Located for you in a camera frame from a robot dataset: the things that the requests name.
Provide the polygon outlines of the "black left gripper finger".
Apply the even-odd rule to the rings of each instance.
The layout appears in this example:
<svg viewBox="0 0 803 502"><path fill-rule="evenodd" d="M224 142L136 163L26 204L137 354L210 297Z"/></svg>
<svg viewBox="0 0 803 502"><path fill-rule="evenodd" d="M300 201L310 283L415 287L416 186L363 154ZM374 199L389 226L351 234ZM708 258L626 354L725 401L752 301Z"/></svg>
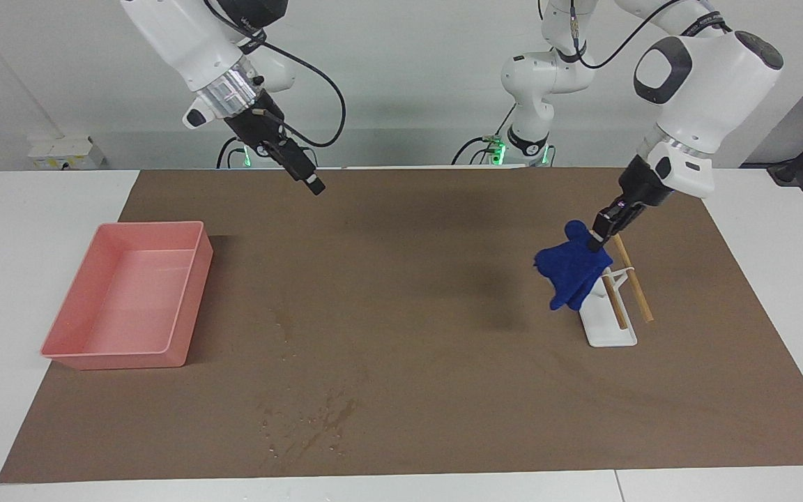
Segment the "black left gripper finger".
<svg viewBox="0 0 803 502"><path fill-rule="evenodd" d="M613 202L597 213L597 251L645 210L641 202Z"/></svg>
<svg viewBox="0 0 803 502"><path fill-rule="evenodd" d="M629 203L625 198L615 198L605 209L597 213L588 239L590 251L600 251L616 234L629 223Z"/></svg>

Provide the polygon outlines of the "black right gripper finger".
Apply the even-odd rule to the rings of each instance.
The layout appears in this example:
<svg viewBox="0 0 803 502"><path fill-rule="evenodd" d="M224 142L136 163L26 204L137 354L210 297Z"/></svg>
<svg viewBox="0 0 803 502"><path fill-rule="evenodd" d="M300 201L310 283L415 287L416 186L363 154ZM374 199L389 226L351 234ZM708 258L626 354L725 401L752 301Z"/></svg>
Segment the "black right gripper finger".
<svg viewBox="0 0 803 502"><path fill-rule="evenodd" d="M312 193L322 193L326 186L316 174L316 165L296 141L284 140L284 170L294 181L303 182Z"/></svg>
<svg viewBox="0 0 803 502"><path fill-rule="evenodd" d="M294 181L302 181L312 194L322 192L322 180L316 174L316 165L299 145L272 147L272 159L291 175Z"/></svg>

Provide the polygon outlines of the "blue towel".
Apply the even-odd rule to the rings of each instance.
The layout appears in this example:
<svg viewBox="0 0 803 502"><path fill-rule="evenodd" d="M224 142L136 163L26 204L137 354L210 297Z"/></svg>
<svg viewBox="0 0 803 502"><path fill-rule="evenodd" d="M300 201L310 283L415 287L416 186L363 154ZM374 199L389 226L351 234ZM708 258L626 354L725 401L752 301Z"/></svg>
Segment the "blue towel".
<svg viewBox="0 0 803 502"><path fill-rule="evenodd" d="M596 281L614 261L604 248L590 248L597 241L582 220L570 220L564 232L567 241L538 251L533 266L553 286L551 311L563 306L579 311Z"/></svg>

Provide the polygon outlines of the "scattered water splash droplets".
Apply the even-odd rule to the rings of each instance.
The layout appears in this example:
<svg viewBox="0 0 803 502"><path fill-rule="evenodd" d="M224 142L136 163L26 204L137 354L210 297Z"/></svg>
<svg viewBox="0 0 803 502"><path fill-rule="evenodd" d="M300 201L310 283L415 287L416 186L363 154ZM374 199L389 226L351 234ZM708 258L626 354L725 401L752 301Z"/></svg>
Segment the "scattered water splash droplets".
<svg viewBox="0 0 803 502"><path fill-rule="evenodd" d="M276 404L267 404L258 419L264 461L290 465L322 451L340 454L344 427L358 410L359 398L344 390L281 394Z"/></svg>

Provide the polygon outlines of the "white rack with wooden rods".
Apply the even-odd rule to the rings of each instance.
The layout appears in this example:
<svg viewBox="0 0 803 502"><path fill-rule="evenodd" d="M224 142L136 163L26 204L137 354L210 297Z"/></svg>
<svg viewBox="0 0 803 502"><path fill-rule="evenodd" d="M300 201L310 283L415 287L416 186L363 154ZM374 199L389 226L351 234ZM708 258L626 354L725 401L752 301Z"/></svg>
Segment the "white rack with wooden rods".
<svg viewBox="0 0 803 502"><path fill-rule="evenodd" d="M655 317L625 242L619 235L615 235L611 242L622 260L622 268L613 270L608 267L602 271L584 299L579 315L591 347L632 347L637 345L638 339L622 298L622 286L631 284L644 322L653 322Z"/></svg>

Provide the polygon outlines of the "brown table mat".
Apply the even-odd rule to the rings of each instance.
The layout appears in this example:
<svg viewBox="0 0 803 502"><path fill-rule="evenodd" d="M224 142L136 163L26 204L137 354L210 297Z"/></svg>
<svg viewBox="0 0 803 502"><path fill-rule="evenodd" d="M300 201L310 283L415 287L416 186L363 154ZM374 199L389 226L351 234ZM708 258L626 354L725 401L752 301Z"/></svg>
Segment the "brown table mat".
<svg viewBox="0 0 803 502"><path fill-rule="evenodd" d="M122 222L201 220L187 363L47 370L2 483L803 465L803 376L704 204L624 234L655 321L590 347L533 255L616 169L149 171ZM281 394L359 398L341 453L266 463Z"/></svg>

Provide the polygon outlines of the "pink plastic bin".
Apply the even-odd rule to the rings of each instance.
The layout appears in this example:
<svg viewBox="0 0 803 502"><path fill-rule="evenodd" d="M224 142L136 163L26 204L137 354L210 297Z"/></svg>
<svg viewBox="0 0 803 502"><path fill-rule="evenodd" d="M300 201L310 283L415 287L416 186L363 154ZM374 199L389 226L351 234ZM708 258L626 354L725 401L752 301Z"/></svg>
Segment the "pink plastic bin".
<svg viewBox="0 0 803 502"><path fill-rule="evenodd" d="M212 261L201 220L100 225L40 355L76 370L183 366Z"/></svg>

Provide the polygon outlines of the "white wall socket box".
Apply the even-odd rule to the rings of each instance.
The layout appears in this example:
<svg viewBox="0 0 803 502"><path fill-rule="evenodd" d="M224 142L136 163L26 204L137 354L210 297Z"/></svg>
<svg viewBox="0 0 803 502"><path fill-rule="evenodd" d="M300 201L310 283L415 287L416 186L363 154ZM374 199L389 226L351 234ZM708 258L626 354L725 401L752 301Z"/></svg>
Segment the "white wall socket box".
<svg viewBox="0 0 803 502"><path fill-rule="evenodd" d="M36 169L102 169L106 159L89 136L64 137L31 145L26 158Z"/></svg>

